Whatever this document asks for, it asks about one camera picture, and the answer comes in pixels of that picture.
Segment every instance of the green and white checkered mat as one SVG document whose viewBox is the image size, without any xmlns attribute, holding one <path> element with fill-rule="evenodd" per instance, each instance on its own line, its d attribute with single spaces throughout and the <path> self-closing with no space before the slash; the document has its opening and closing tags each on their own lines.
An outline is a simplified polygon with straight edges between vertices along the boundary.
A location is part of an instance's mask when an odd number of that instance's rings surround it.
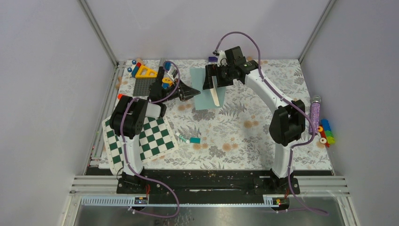
<svg viewBox="0 0 399 226">
<path fill-rule="evenodd" d="M 118 170 L 123 167 L 125 158 L 122 152 L 122 145 L 110 127 L 110 118 L 108 117 L 103 121 L 103 137 L 110 170 L 113 175 L 116 175 Z M 143 163 L 169 154 L 178 148 L 177 141 L 166 118 L 146 117 L 143 130 L 140 133 L 139 144 L 140 158 Z"/>
</svg>

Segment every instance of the white wall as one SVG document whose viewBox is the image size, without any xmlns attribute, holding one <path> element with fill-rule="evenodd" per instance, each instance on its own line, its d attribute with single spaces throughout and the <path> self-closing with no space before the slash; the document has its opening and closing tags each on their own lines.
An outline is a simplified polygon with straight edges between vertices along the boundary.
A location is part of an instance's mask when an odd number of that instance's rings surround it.
<svg viewBox="0 0 399 226">
<path fill-rule="evenodd" d="M 2 1 L 0 225 L 56 225 L 112 71 L 77 0 Z"/>
<path fill-rule="evenodd" d="M 252 36 L 263 58 L 295 59 L 328 0 L 88 0 L 119 59 L 205 59 L 220 38 Z M 221 50 L 240 45 L 257 56 L 245 37 L 227 38 Z"/>
<path fill-rule="evenodd" d="M 338 1 L 302 63 L 362 226 L 397 225 L 399 2 Z"/>
</svg>

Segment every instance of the toy wheel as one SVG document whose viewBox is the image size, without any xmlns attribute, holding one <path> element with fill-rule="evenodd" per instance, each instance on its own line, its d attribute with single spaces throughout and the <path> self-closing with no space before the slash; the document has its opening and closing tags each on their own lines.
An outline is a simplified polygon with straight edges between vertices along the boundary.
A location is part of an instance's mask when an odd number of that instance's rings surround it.
<svg viewBox="0 0 399 226">
<path fill-rule="evenodd" d="M 322 137 L 322 138 L 320 138 L 320 143 L 322 143 L 322 144 L 326 144 L 327 143 L 327 139 L 325 139 L 324 137 Z"/>
</svg>

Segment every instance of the floral tablecloth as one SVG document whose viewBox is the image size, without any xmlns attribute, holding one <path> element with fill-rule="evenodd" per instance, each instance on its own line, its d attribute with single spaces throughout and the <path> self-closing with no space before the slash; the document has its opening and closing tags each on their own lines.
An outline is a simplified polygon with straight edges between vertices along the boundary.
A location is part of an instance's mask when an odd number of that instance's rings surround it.
<svg viewBox="0 0 399 226">
<path fill-rule="evenodd" d="M 181 79 L 191 86 L 190 68 L 204 68 L 207 60 L 172 60 Z M 159 60 L 144 60 L 146 66 L 158 70 Z M 301 99 L 308 113 L 309 93 L 298 60 L 262 60 L 266 76 L 289 97 Z M 119 93 L 132 96 L 136 79 L 125 69 Z M 254 91 L 235 81 L 226 89 L 221 108 L 196 111 L 194 101 L 174 99 L 165 103 L 165 117 L 174 132 L 185 137 L 199 137 L 200 144 L 179 142 L 174 153 L 144 164 L 148 169 L 233 169 L 263 170 L 272 166 L 274 142 L 269 134 L 272 112 Z M 308 139 L 307 129 L 303 141 Z M 306 146 L 295 148 L 297 170 L 332 169 L 327 150 L 320 137 Z"/>
</svg>

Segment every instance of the purple tube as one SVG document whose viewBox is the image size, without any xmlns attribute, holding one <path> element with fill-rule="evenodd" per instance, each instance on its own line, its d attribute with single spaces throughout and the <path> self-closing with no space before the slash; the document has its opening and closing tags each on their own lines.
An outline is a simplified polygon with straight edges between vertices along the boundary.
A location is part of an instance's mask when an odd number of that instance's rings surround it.
<svg viewBox="0 0 399 226">
<path fill-rule="evenodd" d="M 321 103 L 320 96 L 315 95 L 311 98 L 310 118 L 311 118 L 311 123 L 314 125 L 314 128 L 316 130 L 319 127 L 320 103 Z M 313 130 L 311 129 L 311 126 L 309 125 L 309 134 L 312 134 L 312 133 L 313 133 Z"/>
</svg>

